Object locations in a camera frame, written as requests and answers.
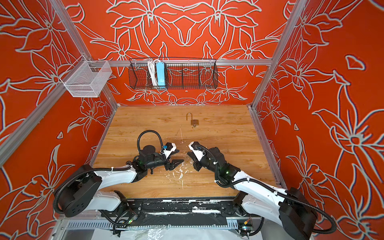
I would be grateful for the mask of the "brass padlock with steel shackle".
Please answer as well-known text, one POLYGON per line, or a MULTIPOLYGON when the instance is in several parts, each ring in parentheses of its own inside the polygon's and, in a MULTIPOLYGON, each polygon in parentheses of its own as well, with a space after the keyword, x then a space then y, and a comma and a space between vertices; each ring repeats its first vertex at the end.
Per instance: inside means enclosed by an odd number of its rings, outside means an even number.
POLYGON ((194 119, 192 113, 187 113, 186 114, 186 120, 187 121, 190 120, 192 128, 196 128, 199 125, 199 120, 194 119))

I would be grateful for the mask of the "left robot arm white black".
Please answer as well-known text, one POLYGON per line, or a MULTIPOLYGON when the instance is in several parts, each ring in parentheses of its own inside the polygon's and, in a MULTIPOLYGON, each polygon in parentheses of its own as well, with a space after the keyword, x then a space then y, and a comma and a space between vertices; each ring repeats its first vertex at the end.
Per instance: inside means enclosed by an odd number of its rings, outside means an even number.
POLYGON ((54 192, 53 209, 60 215, 71 218, 83 211, 113 212, 125 201, 125 196, 119 191, 105 192, 105 189, 120 184, 136 183, 152 174, 157 167, 173 171, 183 163, 183 160, 172 160, 171 157, 179 152, 176 144, 164 144, 160 134, 152 131, 160 142, 160 151, 152 145, 140 146, 143 135, 137 139, 138 155, 118 168, 93 168, 90 165, 81 166, 68 177, 54 192))

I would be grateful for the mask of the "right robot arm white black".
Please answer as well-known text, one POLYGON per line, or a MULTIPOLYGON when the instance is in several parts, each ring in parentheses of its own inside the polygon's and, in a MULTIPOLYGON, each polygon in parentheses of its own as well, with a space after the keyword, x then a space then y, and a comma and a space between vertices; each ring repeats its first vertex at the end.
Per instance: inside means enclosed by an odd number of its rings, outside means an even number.
POLYGON ((326 235, 337 230, 333 217, 311 205, 298 189, 273 187, 251 177, 229 164, 217 147, 208 149, 191 142, 189 148, 188 156, 194 162, 194 169, 210 170, 218 186, 238 190, 235 204, 247 214, 280 225, 295 240, 309 240, 312 234, 326 235))

